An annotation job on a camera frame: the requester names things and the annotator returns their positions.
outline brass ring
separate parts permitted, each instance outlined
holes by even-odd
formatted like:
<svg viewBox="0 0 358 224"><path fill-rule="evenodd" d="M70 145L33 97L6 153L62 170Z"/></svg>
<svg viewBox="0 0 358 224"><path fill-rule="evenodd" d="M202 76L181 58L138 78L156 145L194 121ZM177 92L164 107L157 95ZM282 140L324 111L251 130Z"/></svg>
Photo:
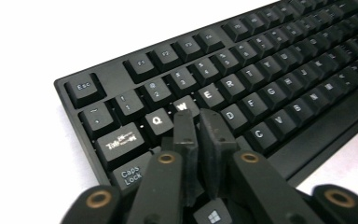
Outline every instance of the brass ring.
<svg viewBox="0 0 358 224"><path fill-rule="evenodd" d="M171 154L165 153L158 157L158 161L164 164L169 164L175 161L175 157Z"/></svg>
<svg viewBox="0 0 358 224"><path fill-rule="evenodd" d="M248 152L243 153L241 155L241 158L243 161L247 161L247 162L252 162L252 163L258 162L258 157L253 153L248 153Z"/></svg>
<svg viewBox="0 0 358 224"><path fill-rule="evenodd" d="M96 198L98 196L103 196L102 200L96 200ZM104 207L105 205L107 205L110 200L112 199L112 195L102 189L102 190L98 190L96 192L93 192L86 200L86 204L88 207L90 208L100 208L100 207Z"/></svg>
<svg viewBox="0 0 358 224"><path fill-rule="evenodd" d="M340 196L343 200L337 199L335 196ZM328 189L324 193L324 197L326 197L326 199L331 203L341 207L352 208L356 205L356 202L350 195L339 189Z"/></svg>

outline keyboard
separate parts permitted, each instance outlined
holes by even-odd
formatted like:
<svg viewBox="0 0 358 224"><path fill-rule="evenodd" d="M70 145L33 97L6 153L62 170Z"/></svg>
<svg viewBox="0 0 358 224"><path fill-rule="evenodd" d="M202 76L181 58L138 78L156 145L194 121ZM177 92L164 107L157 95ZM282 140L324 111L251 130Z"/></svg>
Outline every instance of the keyboard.
<svg viewBox="0 0 358 224"><path fill-rule="evenodd" d="M239 148L295 186L358 133L358 0L277 2L55 87L97 179L124 198L184 109L196 125L201 108L219 112Z"/></svg>

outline white background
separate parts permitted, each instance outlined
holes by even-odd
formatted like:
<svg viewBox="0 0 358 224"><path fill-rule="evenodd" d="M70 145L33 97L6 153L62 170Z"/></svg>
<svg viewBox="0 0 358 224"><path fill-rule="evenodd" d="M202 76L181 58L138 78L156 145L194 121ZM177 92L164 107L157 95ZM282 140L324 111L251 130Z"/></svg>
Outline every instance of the white background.
<svg viewBox="0 0 358 224"><path fill-rule="evenodd" d="M0 1L0 223L59 223L97 185L55 79L269 2Z"/></svg>

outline keyboard frame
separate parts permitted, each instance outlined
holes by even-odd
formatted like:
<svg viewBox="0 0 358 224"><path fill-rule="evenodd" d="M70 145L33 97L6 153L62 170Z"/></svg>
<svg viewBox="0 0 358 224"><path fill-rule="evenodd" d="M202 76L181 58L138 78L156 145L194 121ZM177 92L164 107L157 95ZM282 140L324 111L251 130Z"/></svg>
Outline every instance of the keyboard frame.
<svg viewBox="0 0 358 224"><path fill-rule="evenodd" d="M84 129L84 126L82 125L82 121L79 118L79 113L81 111L84 110L84 108L87 106L83 106L81 108L75 108L74 104L72 103L68 92L65 88L65 83L68 82L70 80L70 78L72 76L76 76L78 74L82 74L82 73L87 73L87 74L96 74L96 76L98 77L98 79L100 80L101 83L103 83L104 81L106 81L108 78L110 79L109 81L111 82L112 78L109 76L112 76L113 74L110 73L109 71L115 71L114 76L115 76L115 80L121 80L119 83L113 84L114 88L110 88L109 90L104 89L106 96L99 100L96 101L93 104L97 104L100 102L106 102L106 101L110 101L111 99L113 99L114 97L116 97L117 95L121 94L124 91L128 91L131 89L138 89L139 87L143 86L148 80L145 80L143 82L140 82L138 84L134 83L133 80L131 79L131 76L127 75L126 73L127 70L123 65L123 62L126 61L128 58L130 58L131 56L134 56L138 53L147 53L150 52L151 50L153 50L156 46L162 45L162 44L172 44L174 42L176 42L177 40L185 37L185 36L193 36L196 35L199 31L202 31L206 28L209 27L221 27L222 25L226 24L228 21L233 20L233 19L238 19L243 17L246 14L255 12L257 10L263 9L263 8L268 8L268 7L272 7L274 5L277 5L281 2L288 2L288 1L278 1L278 2L274 2L268 5L265 5L263 7L259 7L257 9L254 10L250 10L250 11L246 11L242 14L233 16L231 18L222 20L222 21L218 21L216 23L201 27L199 29L190 31L188 33L182 34L182 35L178 35L176 37L161 41L157 44L151 45L149 47L143 48L143 49L138 49L136 51L133 51L131 53L122 55L120 57L117 57L115 59L112 59L110 61L104 62L104 63L100 63L97 65L94 65L90 68L84 69L82 71L73 73L69 76L66 77L62 77L59 78L57 80L54 81L54 86L56 88L56 91L62 101L62 106L65 109L65 112L69 118L69 120L71 121L71 124L75 130L76 136L80 142L80 145L83 148L83 151L89 161L89 164L96 176L96 179L98 180L98 182L101 185L112 185L112 183L109 181L109 178L106 174L106 171L104 170L104 168L101 165L101 162L96 154L96 151L94 149L94 146L92 145L89 136L86 133L86 130ZM267 31L269 31L270 29L273 29L275 27L269 28L266 31L263 31L257 35L261 35ZM219 37L221 38L222 42L224 43L225 47L223 49L230 49L234 46L236 46L238 43L233 42L228 35L223 31L223 29L221 29L221 33L219 33ZM242 41L246 41L251 39L252 37L254 37L254 35L249 36L248 38L245 38ZM219 52L219 50L217 51L213 51L209 54L205 54L202 56L203 57L211 57L213 55L215 55L217 52ZM182 63L179 67L188 67L189 65L191 65L192 63L194 63L194 61L190 61L188 63ZM159 75L152 77L153 78L159 78L159 77L165 77L167 76L172 70L160 73ZM302 129L307 129L308 125L311 125L312 122L310 122L309 124L307 124L306 126L304 126ZM297 173L295 173L292 177L290 177L288 179L288 183L294 187L296 187L299 183L301 183L307 176L309 176L315 169L317 169L322 163L324 163L328 158L330 158L336 151L338 151L343 145L345 145L345 143L347 143L352 137L354 137L356 134L358 133L358 121L352 125L345 133L343 133L338 139L336 139L332 144L329 145L329 147L327 147L321 154L319 154L318 156L316 156L315 158L313 158L311 161L309 161L309 163L304 166L300 171L298 171Z"/></svg>

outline black keyboard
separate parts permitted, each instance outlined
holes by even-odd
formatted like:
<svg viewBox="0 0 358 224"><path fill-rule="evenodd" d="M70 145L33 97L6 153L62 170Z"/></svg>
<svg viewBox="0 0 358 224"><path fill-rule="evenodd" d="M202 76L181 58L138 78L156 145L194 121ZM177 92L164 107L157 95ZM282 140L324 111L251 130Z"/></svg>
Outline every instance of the black keyboard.
<svg viewBox="0 0 358 224"><path fill-rule="evenodd" d="M219 112L296 186L358 133L358 0L276 2L54 84L97 179L125 198L184 109L195 124Z"/></svg>

